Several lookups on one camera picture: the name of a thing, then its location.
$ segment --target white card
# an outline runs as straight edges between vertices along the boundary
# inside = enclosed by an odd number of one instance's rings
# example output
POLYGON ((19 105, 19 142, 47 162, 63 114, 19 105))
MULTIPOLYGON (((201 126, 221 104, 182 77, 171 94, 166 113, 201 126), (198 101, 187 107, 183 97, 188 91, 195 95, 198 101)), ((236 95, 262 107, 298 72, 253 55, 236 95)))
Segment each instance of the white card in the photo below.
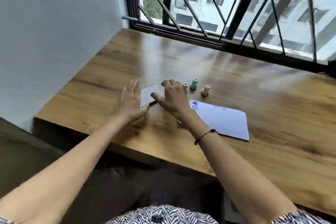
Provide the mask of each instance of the white card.
POLYGON ((250 140, 245 112, 195 100, 189 100, 189 104, 201 119, 219 134, 250 140))
POLYGON ((162 86, 157 86, 156 84, 152 84, 146 88, 141 90, 141 104, 140 107, 143 107, 146 104, 153 103, 155 100, 151 97, 152 92, 158 92, 160 96, 164 97, 165 88, 162 86))

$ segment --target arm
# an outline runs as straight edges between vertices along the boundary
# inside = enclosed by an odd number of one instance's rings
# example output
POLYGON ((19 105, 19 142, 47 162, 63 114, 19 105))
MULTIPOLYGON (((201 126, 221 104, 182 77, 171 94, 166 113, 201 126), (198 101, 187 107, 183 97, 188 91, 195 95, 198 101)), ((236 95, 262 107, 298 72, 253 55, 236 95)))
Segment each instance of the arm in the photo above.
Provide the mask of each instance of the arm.
MULTIPOLYGON (((195 139, 210 127, 190 108, 180 82, 164 81, 165 98, 152 97, 180 120, 195 139)), ((288 212, 296 212, 295 205, 266 177, 237 154, 218 134, 208 133, 199 142, 223 188, 241 214, 252 224, 267 224, 288 212)))
POLYGON ((144 116, 141 87, 131 81, 118 111, 98 131, 0 200, 0 216, 20 223, 57 224, 89 177, 112 138, 127 123, 144 116))

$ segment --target small bottle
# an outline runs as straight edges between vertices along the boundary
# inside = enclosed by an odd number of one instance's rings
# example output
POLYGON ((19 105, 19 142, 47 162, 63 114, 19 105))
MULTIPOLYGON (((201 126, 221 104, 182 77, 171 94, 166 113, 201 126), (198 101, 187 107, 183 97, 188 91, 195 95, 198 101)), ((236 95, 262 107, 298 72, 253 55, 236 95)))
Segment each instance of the small bottle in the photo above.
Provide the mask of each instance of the small bottle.
POLYGON ((206 85, 203 89, 202 89, 202 91, 201 91, 201 95, 203 96, 203 97, 207 97, 208 95, 209 95, 209 90, 210 90, 210 85, 206 85))
POLYGON ((184 83, 183 85, 182 85, 182 89, 184 90, 184 92, 187 94, 188 93, 188 83, 184 83))
POLYGON ((197 89, 197 84, 198 84, 198 80, 197 80, 197 78, 195 78, 194 80, 191 81, 189 88, 191 90, 196 90, 197 89))

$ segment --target apartment building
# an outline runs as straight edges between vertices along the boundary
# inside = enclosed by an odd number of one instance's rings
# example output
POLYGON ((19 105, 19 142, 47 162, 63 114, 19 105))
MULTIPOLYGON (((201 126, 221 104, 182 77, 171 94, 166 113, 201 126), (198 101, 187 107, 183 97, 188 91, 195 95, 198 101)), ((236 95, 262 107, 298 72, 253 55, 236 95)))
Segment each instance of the apartment building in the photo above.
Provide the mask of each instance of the apartment building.
MULTIPOLYGON (((239 4, 237 0, 233 11, 228 19, 225 32, 231 22, 233 14, 239 4)), ((264 0, 252 0, 242 21, 235 33, 237 39, 242 38, 254 16, 264 0)), ((228 18, 234 0, 216 0, 225 19, 228 18)), ((213 4, 212 0, 189 0, 189 3, 199 18, 204 29, 220 34, 223 30, 223 21, 213 4)), ((317 43, 317 58, 325 60, 333 55, 336 49, 336 7, 334 0, 313 0, 313 12, 315 19, 315 32, 317 43)), ((199 28, 184 0, 172 0, 170 7, 171 14, 179 24, 199 28)), ((266 19, 273 13, 271 1, 268 0, 260 16, 251 29, 253 37, 263 27, 266 19)), ((279 27, 286 52, 310 57, 312 55, 311 33, 310 33, 310 10, 308 0, 292 0, 287 9, 279 18, 279 27)), ((277 26, 264 38, 260 46, 281 50, 281 42, 277 26)))

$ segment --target hand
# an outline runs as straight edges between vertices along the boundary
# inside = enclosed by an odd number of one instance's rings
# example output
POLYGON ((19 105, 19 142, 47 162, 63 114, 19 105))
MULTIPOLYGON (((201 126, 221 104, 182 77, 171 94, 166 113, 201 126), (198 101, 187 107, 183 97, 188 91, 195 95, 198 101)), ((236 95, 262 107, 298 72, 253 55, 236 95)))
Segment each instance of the hand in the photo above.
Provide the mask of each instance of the hand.
POLYGON ((165 80, 161 85, 165 87, 165 98, 157 92, 153 92, 151 96, 163 109, 174 115, 178 120, 193 112, 180 82, 165 80))
POLYGON ((131 123, 145 116, 149 110, 149 105, 140 107, 141 103, 141 80, 131 80, 121 94, 116 115, 131 123))

